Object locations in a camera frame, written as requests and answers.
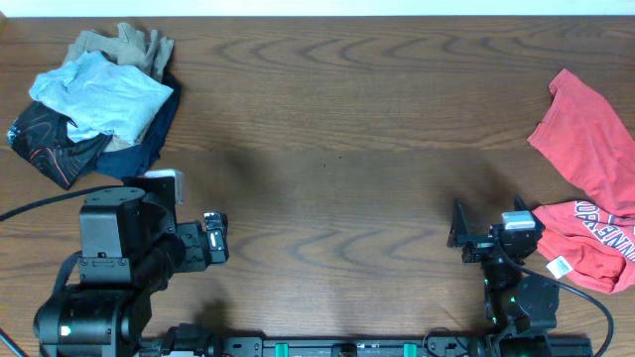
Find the red printed t-shirt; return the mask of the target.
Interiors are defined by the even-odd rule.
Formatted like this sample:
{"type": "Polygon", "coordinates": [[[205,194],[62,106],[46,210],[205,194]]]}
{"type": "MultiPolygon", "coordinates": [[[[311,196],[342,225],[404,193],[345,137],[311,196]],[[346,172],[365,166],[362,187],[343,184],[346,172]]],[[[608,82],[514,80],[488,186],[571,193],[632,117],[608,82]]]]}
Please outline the red printed t-shirt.
{"type": "Polygon", "coordinates": [[[609,102],[570,71],[529,144],[586,197],[541,205],[539,252],[552,274],[604,294],[634,284],[634,140],[609,102]]]}

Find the light blue t-shirt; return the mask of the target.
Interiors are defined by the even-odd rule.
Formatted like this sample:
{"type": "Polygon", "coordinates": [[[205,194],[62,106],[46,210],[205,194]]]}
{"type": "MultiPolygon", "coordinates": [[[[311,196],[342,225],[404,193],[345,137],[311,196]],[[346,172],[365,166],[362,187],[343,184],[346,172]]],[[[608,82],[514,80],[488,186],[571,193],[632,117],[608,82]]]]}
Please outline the light blue t-shirt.
{"type": "Polygon", "coordinates": [[[136,145],[173,90],[133,65],[118,65],[98,52],[83,53],[58,69],[41,73],[32,99],[71,119],[74,142],[99,134],[136,145]]]}

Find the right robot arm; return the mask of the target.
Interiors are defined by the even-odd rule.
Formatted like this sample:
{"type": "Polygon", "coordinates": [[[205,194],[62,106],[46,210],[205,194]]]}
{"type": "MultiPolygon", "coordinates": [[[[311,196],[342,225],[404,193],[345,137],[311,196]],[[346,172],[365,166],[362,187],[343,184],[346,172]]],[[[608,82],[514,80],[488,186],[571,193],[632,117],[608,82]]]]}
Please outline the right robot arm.
{"type": "Polygon", "coordinates": [[[537,250],[545,225],[520,196],[501,219],[487,234],[471,234],[460,203],[452,207],[447,245],[462,250],[464,264],[480,265],[484,312],[493,323],[463,348],[468,356],[551,356],[547,334],[557,326],[560,289],[521,271],[524,260],[537,250]]]}

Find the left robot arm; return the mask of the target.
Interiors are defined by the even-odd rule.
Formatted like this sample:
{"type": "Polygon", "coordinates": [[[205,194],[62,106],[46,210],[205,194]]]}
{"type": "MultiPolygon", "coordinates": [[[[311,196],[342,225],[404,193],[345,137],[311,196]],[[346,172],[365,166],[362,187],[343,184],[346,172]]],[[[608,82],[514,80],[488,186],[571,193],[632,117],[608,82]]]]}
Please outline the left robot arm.
{"type": "Polygon", "coordinates": [[[226,214],[180,223],[170,187],[115,186],[91,193],[79,214],[81,250],[67,258],[34,318],[43,356],[161,356],[176,349],[142,334],[151,296],[175,274],[229,258],[226,214]]]}

